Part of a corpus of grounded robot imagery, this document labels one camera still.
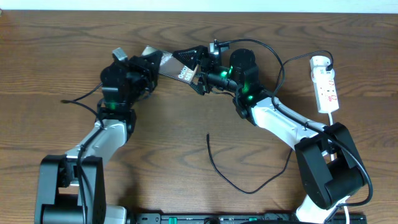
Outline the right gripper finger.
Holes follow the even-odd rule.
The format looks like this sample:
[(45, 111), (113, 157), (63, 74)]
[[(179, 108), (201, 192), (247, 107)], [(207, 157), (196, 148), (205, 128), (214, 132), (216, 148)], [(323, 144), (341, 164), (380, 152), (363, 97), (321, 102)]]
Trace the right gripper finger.
[(205, 88), (203, 86), (203, 78), (200, 77), (197, 80), (197, 83), (191, 82), (190, 87), (195, 90), (199, 95), (204, 95), (206, 93)]
[(207, 55), (207, 47), (199, 45), (185, 50), (176, 50), (172, 56), (190, 70), (194, 70)]

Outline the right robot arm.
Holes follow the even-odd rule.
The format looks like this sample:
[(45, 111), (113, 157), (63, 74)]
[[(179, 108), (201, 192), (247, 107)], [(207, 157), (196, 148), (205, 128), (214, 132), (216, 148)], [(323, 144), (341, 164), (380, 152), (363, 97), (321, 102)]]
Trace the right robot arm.
[(296, 219), (306, 223), (326, 223), (347, 199), (367, 185), (368, 197), (354, 206), (367, 204), (373, 196), (373, 185), (346, 126), (317, 123), (283, 105), (277, 91), (267, 90), (259, 81), (259, 67), (254, 52), (235, 50), (229, 66), (223, 66), (221, 54), (229, 44), (214, 43), (172, 55), (189, 69), (199, 68), (197, 83), (190, 86), (200, 95), (213, 88), (234, 93), (233, 103), (242, 119), (266, 129), (295, 151), (306, 197), (295, 212)]

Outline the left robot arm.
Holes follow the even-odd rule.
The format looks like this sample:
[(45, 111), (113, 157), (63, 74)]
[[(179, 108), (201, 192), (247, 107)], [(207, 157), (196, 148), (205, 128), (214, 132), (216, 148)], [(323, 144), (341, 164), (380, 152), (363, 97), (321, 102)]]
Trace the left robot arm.
[(47, 155), (39, 169), (35, 223), (134, 223), (123, 206), (106, 202), (104, 167), (136, 125), (133, 104), (157, 86), (163, 53), (128, 57), (121, 48), (100, 74), (103, 97), (92, 111), (90, 133), (62, 155)]

